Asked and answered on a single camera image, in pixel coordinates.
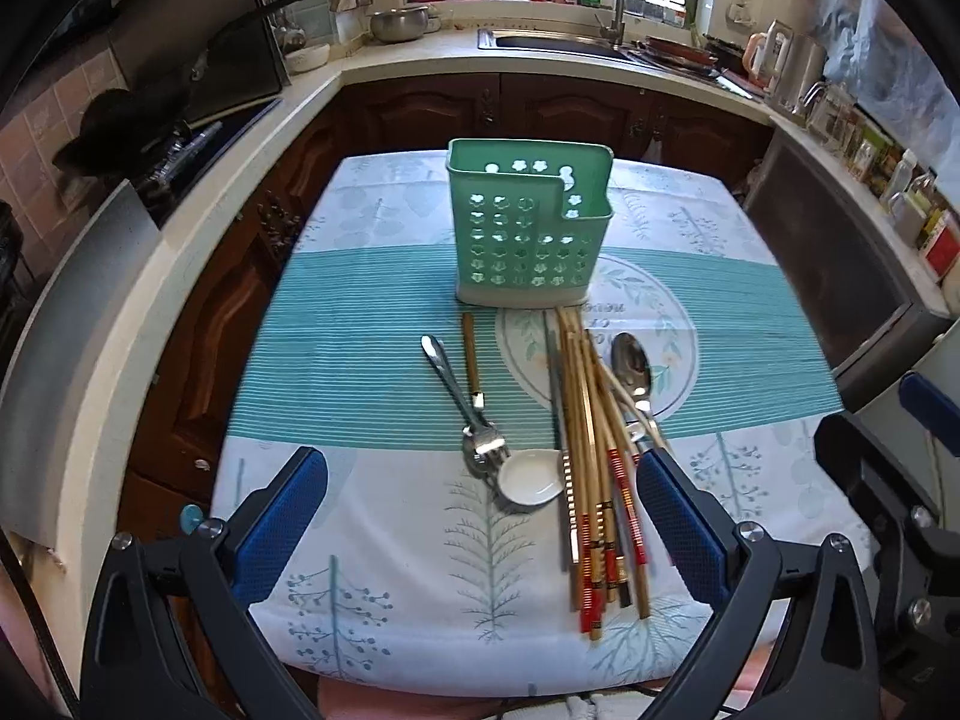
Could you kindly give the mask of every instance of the cutlery drainer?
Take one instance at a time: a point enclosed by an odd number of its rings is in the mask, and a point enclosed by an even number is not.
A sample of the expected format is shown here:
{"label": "cutlery drainer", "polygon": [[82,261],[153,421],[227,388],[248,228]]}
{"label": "cutlery drainer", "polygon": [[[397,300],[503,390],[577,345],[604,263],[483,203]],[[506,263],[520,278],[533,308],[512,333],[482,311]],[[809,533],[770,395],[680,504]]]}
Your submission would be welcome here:
{"label": "cutlery drainer", "polygon": [[613,152],[592,143],[450,141],[457,298],[499,308],[576,305],[613,211]]}

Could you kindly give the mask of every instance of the metal bowl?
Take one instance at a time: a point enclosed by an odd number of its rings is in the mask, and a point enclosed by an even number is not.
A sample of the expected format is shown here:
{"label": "metal bowl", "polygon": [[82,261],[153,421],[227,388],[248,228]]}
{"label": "metal bowl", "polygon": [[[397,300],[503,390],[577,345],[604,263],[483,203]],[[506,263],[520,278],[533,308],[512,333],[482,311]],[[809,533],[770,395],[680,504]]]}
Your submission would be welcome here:
{"label": "metal bowl", "polygon": [[370,31],[381,43],[405,43],[424,36],[427,18],[426,5],[381,10],[370,17]]}

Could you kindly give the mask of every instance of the table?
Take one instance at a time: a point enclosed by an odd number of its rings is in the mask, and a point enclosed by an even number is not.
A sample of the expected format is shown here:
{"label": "table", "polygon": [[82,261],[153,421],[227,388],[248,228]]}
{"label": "table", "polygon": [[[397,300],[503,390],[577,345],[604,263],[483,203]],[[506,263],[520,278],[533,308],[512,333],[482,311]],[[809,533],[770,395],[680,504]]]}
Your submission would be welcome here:
{"label": "table", "polygon": [[[868,532],[813,456],[841,408],[832,377],[736,201],[715,179],[621,160],[609,194],[584,319],[605,353],[618,332],[640,338],[680,465],[734,519],[792,541],[846,533],[865,565]],[[462,420],[419,348],[439,336],[466,382],[455,271],[445,152],[344,160],[272,299],[218,471],[212,513],[227,517],[296,447],[329,464],[254,619],[288,664],[383,688],[546,695],[671,674],[709,608],[643,512],[653,615],[610,610],[591,644],[569,609],[558,501],[510,511],[464,468]],[[488,413],[511,447],[553,446],[541,315],[474,314]]]}

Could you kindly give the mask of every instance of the pan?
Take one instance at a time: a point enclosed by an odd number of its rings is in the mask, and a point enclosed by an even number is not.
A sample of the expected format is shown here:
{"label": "pan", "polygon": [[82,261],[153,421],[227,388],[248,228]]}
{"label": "pan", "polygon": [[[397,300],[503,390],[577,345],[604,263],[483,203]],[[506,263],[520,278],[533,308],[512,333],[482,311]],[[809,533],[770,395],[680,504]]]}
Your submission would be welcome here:
{"label": "pan", "polygon": [[237,29],[302,0],[276,0],[228,22],[206,43],[197,60],[177,67],[136,90],[107,89],[91,100],[80,133],[54,156],[68,175],[123,175],[143,154],[174,132],[189,107],[195,84],[203,78],[209,53]]}

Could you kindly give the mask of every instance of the chopstick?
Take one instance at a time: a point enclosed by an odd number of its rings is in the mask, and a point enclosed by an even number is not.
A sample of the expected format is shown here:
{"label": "chopstick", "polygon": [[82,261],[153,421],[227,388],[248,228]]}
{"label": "chopstick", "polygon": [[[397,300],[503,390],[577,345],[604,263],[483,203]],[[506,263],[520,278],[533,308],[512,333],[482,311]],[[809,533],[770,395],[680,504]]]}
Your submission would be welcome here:
{"label": "chopstick", "polygon": [[616,572],[616,546],[614,546],[616,523],[613,521],[613,498],[610,490],[610,474],[607,471],[607,452],[611,447],[611,438],[607,420],[604,418],[600,392],[597,388],[596,365],[593,363],[596,350],[593,348],[593,341],[589,333],[584,330],[581,330],[581,333],[584,365],[587,367],[587,389],[589,390],[590,408],[592,408],[592,418],[596,432],[596,451],[593,459],[597,480],[600,483],[600,515],[603,523],[603,556],[607,579],[607,601],[612,602],[616,600],[618,576]]}
{"label": "chopstick", "polygon": [[480,368],[477,365],[476,335],[473,331],[473,314],[464,311],[460,315],[460,327],[464,335],[464,358],[467,362],[467,385],[470,402],[474,408],[483,410],[484,402],[480,389]]}
{"label": "chopstick", "polygon": [[581,497],[583,512],[580,514],[581,526],[581,566],[584,576],[582,605],[580,610],[581,630],[587,628],[592,640],[598,640],[601,635],[603,619],[603,542],[601,541],[600,520],[598,517],[600,504],[599,480],[596,475],[596,437],[593,432],[592,411],[590,410],[589,389],[587,388],[587,367],[584,365],[584,354],[581,336],[577,330],[574,317],[558,310],[560,326],[563,327],[565,337],[565,352],[568,365],[566,370],[572,375],[571,402],[575,405],[576,419],[573,427],[576,440],[571,441],[571,447],[576,446],[574,453],[573,477],[575,490],[579,488],[584,495]]}
{"label": "chopstick", "polygon": [[[603,361],[599,356],[594,358],[594,364],[599,369]],[[635,572],[635,590],[637,591],[637,612],[640,619],[646,619],[650,616],[650,589],[647,583],[646,562],[647,554],[643,547],[643,532],[640,530],[640,518],[637,516],[637,506],[634,501],[634,494],[630,487],[630,481],[627,478],[627,469],[624,458],[634,460],[634,469],[640,460],[640,455],[635,454],[634,444],[627,432],[627,427],[623,423],[622,415],[616,403],[613,402],[613,394],[609,389],[604,389],[602,394],[604,407],[604,417],[607,425],[611,429],[613,446],[608,452],[613,477],[616,479],[616,485],[620,489],[620,496],[623,499],[623,509],[627,514],[627,527],[630,532],[630,540],[634,546],[634,561],[637,571]]]}
{"label": "chopstick", "polygon": [[563,415],[566,420],[566,436],[570,449],[570,471],[573,478],[573,504],[576,514],[577,535],[579,536],[580,570],[576,572],[574,589],[579,594],[580,632],[591,634],[593,626],[593,590],[590,585],[590,531],[587,513],[587,480],[584,477],[584,451],[582,431],[580,429],[580,399],[577,394],[576,359],[572,349],[572,334],[566,330],[563,315],[558,311],[560,324],[560,354],[563,358],[563,402],[566,408]]}
{"label": "chopstick", "polygon": [[549,320],[549,314],[546,314],[546,312],[544,312],[544,333],[550,374],[550,399],[553,402],[554,429],[557,433],[557,445],[560,448],[560,457],[563,464],[563,496],[566,501],[565,523],[569,528],[570,607],[574,611],[579,611],[583,594],[583,576],[580,573],[580,536],[577,533],[576,502],[573,495],[573,468],[570,464],[569,429],[566,424],[567,409],[565,403],[568,403],[569,399],[565,397],[565,389],[563,388],[563,360],[558,341],[559,327],[557,322]]}

